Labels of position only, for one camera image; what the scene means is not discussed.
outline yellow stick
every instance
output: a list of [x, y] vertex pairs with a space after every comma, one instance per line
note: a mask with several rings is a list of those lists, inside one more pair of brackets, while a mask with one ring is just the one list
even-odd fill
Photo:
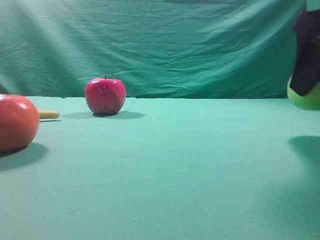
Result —
[[57, 119], [60, 114], [56, 111], [38, 111], [40, 119]]

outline red apple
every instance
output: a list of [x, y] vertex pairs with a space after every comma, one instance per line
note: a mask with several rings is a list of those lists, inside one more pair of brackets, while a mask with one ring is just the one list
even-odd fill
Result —
[[0, 153], [28, 146], [40, 120], [35, 105], [26, 97], [0, 94]]
[[126, 87], [118, 79], [95, 78], [85, 87], [85, 100], [97, 115], [115, 115], [126, 101]]

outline green tablecloth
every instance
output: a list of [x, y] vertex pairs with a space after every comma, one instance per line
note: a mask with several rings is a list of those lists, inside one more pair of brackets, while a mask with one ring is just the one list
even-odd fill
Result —
[[286, 99], [30, 97], [43, 121], [0, 158], [2, 240], [316, 240], [320, 113]]

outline green backdrop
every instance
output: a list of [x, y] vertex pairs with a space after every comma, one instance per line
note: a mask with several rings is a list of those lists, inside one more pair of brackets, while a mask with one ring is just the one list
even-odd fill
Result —
[[[318, 2], [312, 1], [311, 8]], [[285, 98], [304, 0], [1, 0], [1, 92], [82, 97], [89, 80], [137, 98]]]

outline orange fruit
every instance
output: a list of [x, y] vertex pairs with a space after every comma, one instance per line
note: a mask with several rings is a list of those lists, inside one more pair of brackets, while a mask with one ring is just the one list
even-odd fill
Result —
[[0, 153], [27, 147], [39, 129], [39, 113], [26, 97], [0, 94]]

